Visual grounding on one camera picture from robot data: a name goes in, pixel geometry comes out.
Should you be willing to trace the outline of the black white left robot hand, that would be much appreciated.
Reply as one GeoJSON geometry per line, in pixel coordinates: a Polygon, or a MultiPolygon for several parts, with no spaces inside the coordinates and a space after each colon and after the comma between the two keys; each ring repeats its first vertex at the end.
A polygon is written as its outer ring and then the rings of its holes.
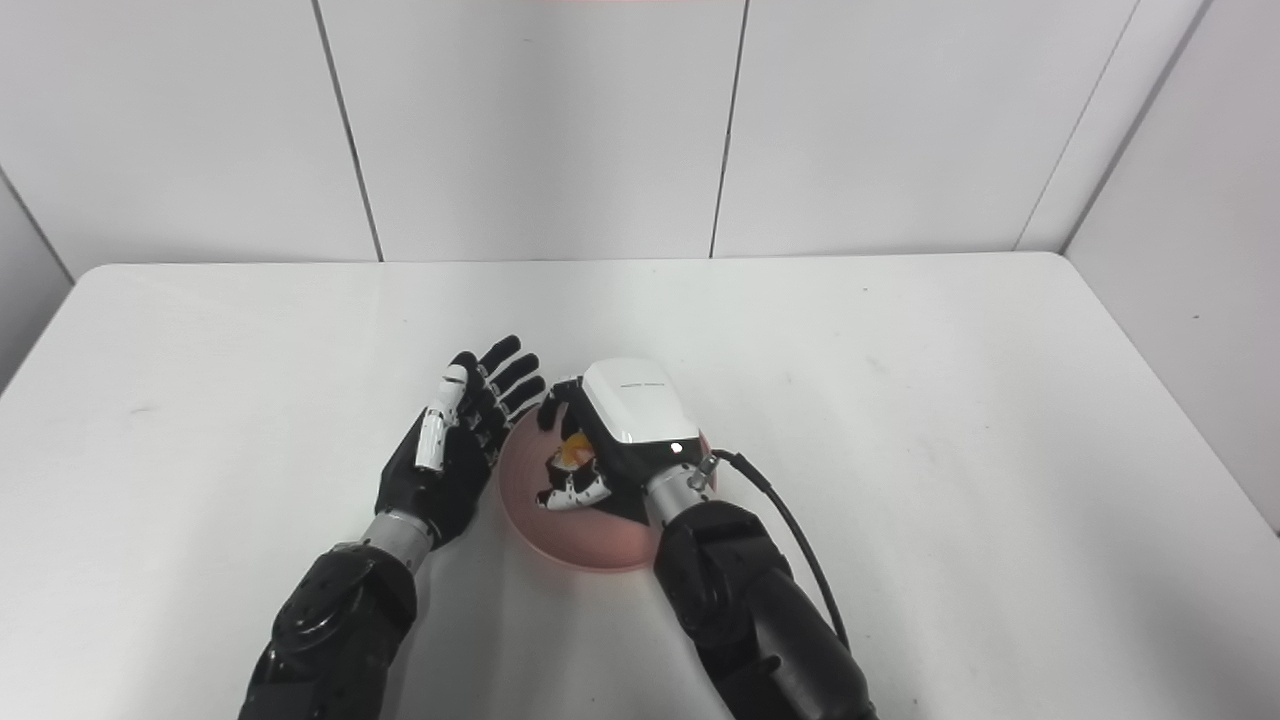
{"type": "Polygon", "coordinates": [[[461,536],[515,424],[547,391],[539,366],[516,334],[457,354],[383,468],[375,512],[416,519],[436,548],[461,536]]]}

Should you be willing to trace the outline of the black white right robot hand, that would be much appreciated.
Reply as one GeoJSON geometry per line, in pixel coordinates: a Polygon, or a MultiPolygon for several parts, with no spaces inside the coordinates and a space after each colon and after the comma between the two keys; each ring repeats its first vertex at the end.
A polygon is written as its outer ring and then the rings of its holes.
{"type": "Polygon", "coordinates": [[[554,384],[536,410],[559,445],[547,461],[552,512],[596,510],[666,525],[710,497],[714,460],[673,382],[652,360],[613,357],[554,384]]]}

